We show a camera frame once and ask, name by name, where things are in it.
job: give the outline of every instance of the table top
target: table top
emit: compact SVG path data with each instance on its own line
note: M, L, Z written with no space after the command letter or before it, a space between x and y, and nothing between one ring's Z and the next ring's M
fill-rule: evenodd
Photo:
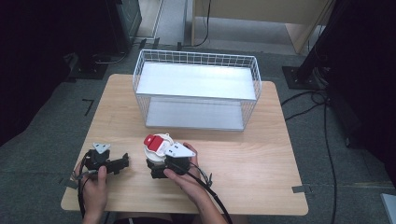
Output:
M102 95L78 161L92 143L111 144L110 159L124 153L130 166L108 175L107 211L197 213L194 204L169 179L152 179L143 141L150 133L169 133L198 151L200 167L213 174L211 187L230 214L295 215L308 212L286 123L272 82L262 95L243 132L147 128L134 96L132 75L112 75ZM77 191L67 188L64 210L79 210Z

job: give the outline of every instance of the person's left hand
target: person's left hand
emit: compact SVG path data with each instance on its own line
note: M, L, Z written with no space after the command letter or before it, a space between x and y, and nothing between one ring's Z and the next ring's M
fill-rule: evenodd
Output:
M76 176L79 176L79 167L80 163L75 169ZM106 167L101 166L97 175L84 175L81 179L85 207L83 223L99 223L107 204L106 177Z

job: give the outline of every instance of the white wire rack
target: white wire rack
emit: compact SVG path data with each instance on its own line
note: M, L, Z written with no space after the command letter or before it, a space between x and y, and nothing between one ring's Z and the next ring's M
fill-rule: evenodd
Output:
M134 93L148 127L243 131L261 92L253 56L140 52Z

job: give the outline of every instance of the person's right hand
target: person's right hand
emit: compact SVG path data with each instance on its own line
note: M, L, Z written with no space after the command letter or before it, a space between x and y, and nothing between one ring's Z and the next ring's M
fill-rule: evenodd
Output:
M195 156L191 157L190 162L195 164L197 167L198 166L198 153L195 150L195 148L188 144L188 143L183 143L183 146L187 147L191 151L195 152ZM194 166L191 165L189 172L196 176L197 178L200 178L201 174L199 170ZM190 200L192 200L194 203L197 203L198 199L201 199L202 197L207 196L208 194L206 190L196 182L191 176L185 174L185 175L178 175L176 174L173 170L170 169L165 169L163 173L171 180L175 181L175 183L180 186L181 189L189 196Z

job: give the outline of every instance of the hand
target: hand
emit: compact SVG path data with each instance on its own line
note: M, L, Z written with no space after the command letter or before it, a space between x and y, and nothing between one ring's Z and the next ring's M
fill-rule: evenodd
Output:
M81 162L75 169L76 176L79 175L80 165ZM84 177L81 179L85 207L83 223L99 223L107 204L106 177L106 167L101 166L99 168L98 175L84 175Z
M191 157L191 163L195 164L198 167L198 152L192 145L188 143L183 143L183 146L195 152L195 156ZM200 178L200 172L194 165L191 165L189 172L192 175ZM201 199L202 197L208 197L206 190L200 184L198 184L191 176L187 174L177 175L173 170L170 169L165 169L163 173L169 179L175 181L175 183L180 186L181 189L183 189L183 191L189 196L190 200L192 200L194 203L197 203L197 200Z

